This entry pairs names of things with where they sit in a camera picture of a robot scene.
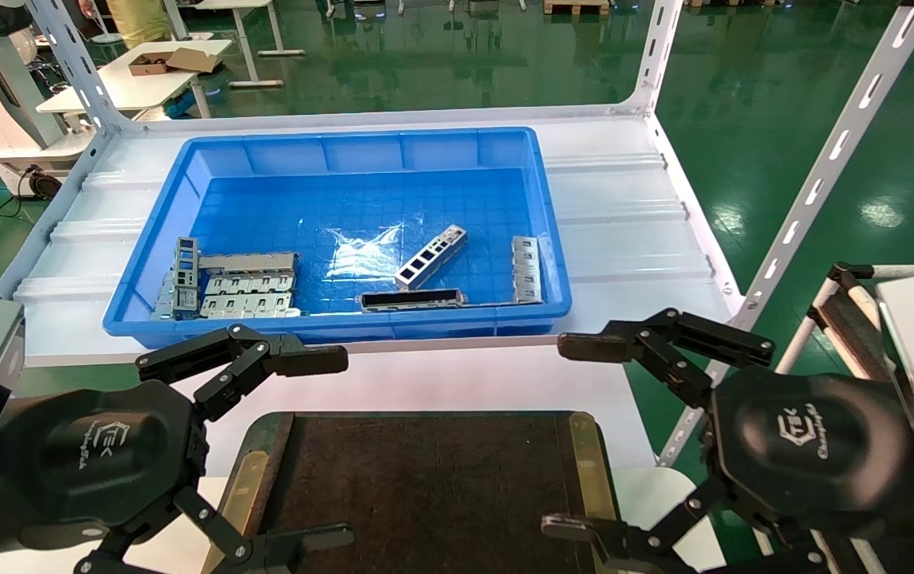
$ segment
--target sheet metal component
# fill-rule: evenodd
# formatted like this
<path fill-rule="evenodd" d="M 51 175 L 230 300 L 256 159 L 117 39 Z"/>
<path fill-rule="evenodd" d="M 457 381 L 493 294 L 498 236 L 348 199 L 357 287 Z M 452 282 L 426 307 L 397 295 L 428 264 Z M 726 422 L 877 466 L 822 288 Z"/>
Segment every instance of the sheet metal component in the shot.
<path fill-rule="evenodd" d="M 163 286 L 159 288 L 159 297 L 156 299 L 156 310 L 148 319 L 173 320 L 173 269 L 163 277 Z"/>
<path fill-rule="evenodd" d="M 541 304 L 542 265 L 538 261 L 538 240 L 534 237 L 514 236 L 514 302 L 516 304 Z"/>
<path fill-rule="evenodd" d="M 433 273 L 446 264 L 447 259 L 454 257 L 467 240 L 467 232 L 459 226 L 448 226 L 447 229 L 429 241 L 428 245 L 418 250 L 410 261 L 394 275 L 396 287 L 401 291 L 411 291 L 420 287 Z"/>
<path fill-rule="evenodd" d="M 187 319 L 198 312 L 199 248 L 194 237 L 177 238 L 173 255 L 172 299 L 174 319 Z"/>
<path fill-rule="evenodd" d="M 207 319 L 250 319 L 269 316 L 301 316 L 292 309 L 292 293 L 252 293 L 245 295 L 210 295 L 202 303 L 201 315 Z"/>
<path fill-rule="evenodd" d="M 199 258 L 199 268 L 213 275 L 231 273 L 283 273 L 294 275 L 297 254 L 293 251 L 282 254 L 250 255 L 207 255 Z"/>
<path fill-rule="evenodd" d="M 361 295 L 363 313 L 388 310 L 459 308 L 467 302 L 460 289 L 429 289 L 400 293 L 366 293 Z"/>
<path fill-rule="evenodd" d="M 292 273 L 230 273 L 209 277 L 205 295 L 241 295 L 248 293 L 285 293 L 294 289 Z"/>

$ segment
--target black mat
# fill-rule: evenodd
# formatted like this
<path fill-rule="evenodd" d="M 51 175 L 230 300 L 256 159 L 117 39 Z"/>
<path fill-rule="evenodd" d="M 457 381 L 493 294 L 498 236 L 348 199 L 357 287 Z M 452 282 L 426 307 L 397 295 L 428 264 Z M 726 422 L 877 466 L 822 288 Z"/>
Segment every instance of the black mat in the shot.
<path fill-rule="evenodd" d="M 584 512 L 569 415 L 299 415 L 262 530 L 354 525 L 301 574 L 594 573 L 538 527 Z"/>

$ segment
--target person's leg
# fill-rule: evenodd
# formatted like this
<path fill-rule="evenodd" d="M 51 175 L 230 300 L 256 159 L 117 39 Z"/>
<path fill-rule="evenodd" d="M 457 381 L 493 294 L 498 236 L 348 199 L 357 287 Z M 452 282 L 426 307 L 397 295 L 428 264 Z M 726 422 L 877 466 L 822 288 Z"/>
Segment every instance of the person's leg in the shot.
<path fill-rule="evenodd" d="M 110 14 L 128 50 L 145 42 L 170 39 L 170 26 L 160 0 L 108 0 Z"/>

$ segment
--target cardboard box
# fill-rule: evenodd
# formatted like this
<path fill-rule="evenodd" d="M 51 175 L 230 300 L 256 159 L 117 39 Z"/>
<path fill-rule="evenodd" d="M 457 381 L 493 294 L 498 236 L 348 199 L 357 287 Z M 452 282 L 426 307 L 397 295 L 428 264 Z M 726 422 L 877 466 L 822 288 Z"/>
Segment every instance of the cardboard box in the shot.
<path fill-rule="evenodd" d="M 209 73 L 216 69 L 219 58 L 201 50 L 177 48 L 173 52 L 147 52 L 128 65 L 132 76 L 153 76 L 156 73 L 175 72 L 179 69 L 190 72 Z"/>
<path fill-rule="evenodd" d="M 166 73 L 166 60 L 173 52 L 147 52 L 129 63 L 128 69 L 132 76 L 155 76 L 157 73 Z"/>

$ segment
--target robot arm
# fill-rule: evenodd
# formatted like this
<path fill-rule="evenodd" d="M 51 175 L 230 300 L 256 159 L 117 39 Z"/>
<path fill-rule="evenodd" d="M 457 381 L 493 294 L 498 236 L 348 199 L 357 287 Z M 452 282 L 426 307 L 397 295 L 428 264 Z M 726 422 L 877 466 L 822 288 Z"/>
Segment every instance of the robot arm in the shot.
<path fill-rule="evenodd" d="M 11 306 L 20 308 L 0 301 L 0 309 Z M 7 319 L 1 324 L 15 323 Z M 217 421 L 269 375 L 344 371 L 344 348 L 305 348 L 293 335 L 264 337 L 235 324 L 148 353 L 136 364 L 141 384 L 132 389 L 6 403 L 0 414 L 0 552 L 69 548 L 102 538 L 75 571 L 141 574 L 146 571 L 123 564 L 124 553 L 181 513 L 223 551 L 217 574 L 289 574 L 303 552 L 353 541 L 345 524 L 245 538 L 197 493 L 209 450 L 206 420 Z M 169 386 L 221 364 L 194 401 Z"/>
<path fill-rule="evenodd" d="M 564 334 L 558 345 L 571 360 L 636 360 L 684 403 L 705 408 L 709 478 L 651 530 L 549 515 L 549 537 L 588 541 L 610 568 L 650 574 L 693 572 L 672 546 L 717 505 L 786 548 L 715 570 L 723 574 L 825 572 L 817 546 L 796 541 L 796 531 L 914 541 L 914 432 L 892 383 L 775 374 L 766 367 L 771 341 L 676 309 L 615 320 L 596 335 Z M 673 345 L 739 369 L 713 389 Z"/>

